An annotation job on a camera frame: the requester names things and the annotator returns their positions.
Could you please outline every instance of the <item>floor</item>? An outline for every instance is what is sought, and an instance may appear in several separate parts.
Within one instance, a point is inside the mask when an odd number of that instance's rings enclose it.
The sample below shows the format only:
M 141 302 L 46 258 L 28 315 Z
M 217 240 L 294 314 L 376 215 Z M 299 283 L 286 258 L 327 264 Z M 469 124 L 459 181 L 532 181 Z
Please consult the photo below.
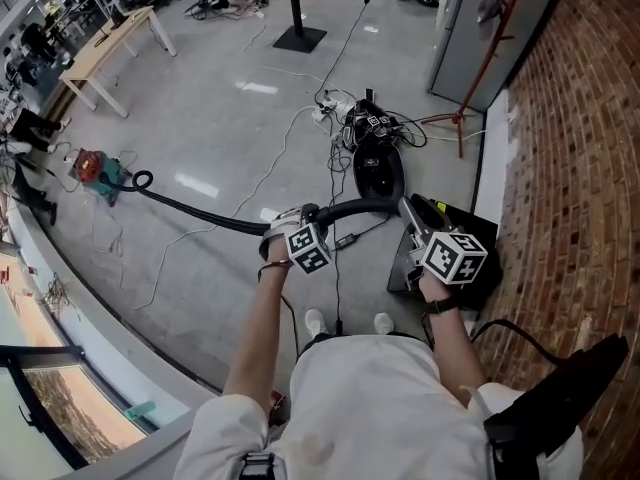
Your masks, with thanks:
M 158 193 L 231 215 L 268 171 L 296 111 L 313 103 L 319 87 L 311 78 L 267 67 L 324 77 L 363 0 L 302 0 L 303 23 L 328 30 L 310 55 L 270 47 L 291 24 L 289 0 L 271 0 L 264 12 L 266 21 L 252 16 L 237 22 L 184 17 L 183 10 L 193 1 L 177 1 L 159 11 L 178 50 L 176 58 L 165 53 L 145 28 L 133 40 L 140 53 L 137 59 L 123 50 L 103 67 L 105 84 L 129 110 L 129 117 L 122 119 L 102 100 L 95 112 L 76 100 L 69 114 L 73 122 L 58 140 L 120 154 L 124 163 L 135 158 L 131 169 L 153 171 L 152 188 Z M 249 46 L 265 23 L 265 31 Z M 372 87 L 382 107 L 412 118 L 454 110 L 455 104 L 425 90 L 437 41 L 434 27 L 433 9 L 414 1 L 371 0 L 330 80 L 357 95 Z M 465 133 L 481 125 L 481 118 L 469 119 Z M 432 133 L 454 135 L 451 127 L 434 128 Z M 431 140 L 423 149 L 403 148 L 409 192 L 468 209 L 479 143 L 479 136 L 467 140 L 462 160 L 454 142 Z M 67 147 L 61 145 L 48 165 L 73 188 L 75 182 L 65 175 L 70 166 L 63 163 Z M 120 153 L 123 150 L 135 154 Z M 327 204 L 328 154 L 328 136 L 305 110 L 293 124 L 286 153 L 239 217 L 258 221 L 269 210 L 306 202 Z M 138 194 L 121 195 L 109 209 L 82 187 L 67 194 L 55 182 L 48 186 L 59 203 L 52 237 L 87 281 L 146 338 L 222 386 L 261 264 L 258 240 L 224 229 L 191 234 L 169 247 L 152 298 L 167 244 L 185 232 L 207 229 L 206 223 Z M 342 200 L 356 197 L 349 173 Z M 374 215 L 343 220 L 338 236 L 378 221 Z M 120 234 L 121 241 L 111 245 Z M 392 220 L 340 255 L 346 332 L 373 332 L 374 315 L 387 311 L 398 330 L 422 333 L 420 308 L 386 292 L 401 234 L 402 223 Z M 307 341 L 305 309 L 320 308 L 330 327 L 335 320 L 335 276 L 332 268 L 313 277 L 298 271 L 290 275 L 285 292 L 296 309 L 301 346 Z M 275 387 L 287 393 L 295 347 L 286 309 L 281 325 Z

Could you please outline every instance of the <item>red brick wall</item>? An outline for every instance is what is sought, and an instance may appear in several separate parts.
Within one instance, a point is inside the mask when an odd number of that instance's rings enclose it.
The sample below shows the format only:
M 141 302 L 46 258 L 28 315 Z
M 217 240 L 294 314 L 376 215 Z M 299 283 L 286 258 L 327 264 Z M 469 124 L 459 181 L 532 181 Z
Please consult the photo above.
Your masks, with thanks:
M 582 423 L 585 478 L 640 471 L 640 0 L 560 0 L 509 91 L 519 141 L 483 318 L 506 316 L 567 356 L 624 333 L 629 360 Z M 496 380 L 550 371 L 524 340 L 481 340 Z

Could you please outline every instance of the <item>black table base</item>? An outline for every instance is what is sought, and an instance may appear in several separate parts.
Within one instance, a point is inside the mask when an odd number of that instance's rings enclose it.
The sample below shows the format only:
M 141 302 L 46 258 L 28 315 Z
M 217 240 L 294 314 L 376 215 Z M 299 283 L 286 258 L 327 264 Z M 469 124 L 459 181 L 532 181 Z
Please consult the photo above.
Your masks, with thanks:
M 302 26 L 300 0 L 291 0 L 291 13 L 293 14 L 293 26 L 289 27 L 287 31 L 273 43 L 273 47 L 292 50 L 294 52 L 311 53 L 327 32 L 325 30 L 318 30 L 317 28 L 305 28 Z

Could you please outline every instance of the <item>watch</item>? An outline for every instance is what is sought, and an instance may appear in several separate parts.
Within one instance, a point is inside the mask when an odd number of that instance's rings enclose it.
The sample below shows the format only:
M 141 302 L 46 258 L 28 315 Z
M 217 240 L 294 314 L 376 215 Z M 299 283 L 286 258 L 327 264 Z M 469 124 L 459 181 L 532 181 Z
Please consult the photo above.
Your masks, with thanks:
M 445 311 L 458 307 L 458 297 L 454 295 L 449 296 L 446 299 L 434 300 L 427 302 L 427 313 L 430 315 L 439 315 Z

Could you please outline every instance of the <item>hand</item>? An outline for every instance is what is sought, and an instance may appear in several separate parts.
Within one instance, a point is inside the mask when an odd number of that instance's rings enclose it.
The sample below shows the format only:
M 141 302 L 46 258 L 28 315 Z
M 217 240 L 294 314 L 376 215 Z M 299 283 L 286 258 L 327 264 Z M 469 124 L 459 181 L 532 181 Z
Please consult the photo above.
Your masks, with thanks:
M 424 300 L 427 302 L 445 300 L 451 297 L 449 289 L 426 268 L 418 284 Z
M 282 261 L 288 259 L 289 251 L 287 251 L 287 242 L 284 236 L 276 236 L 269 240 L 269 257 L 267 261 Z

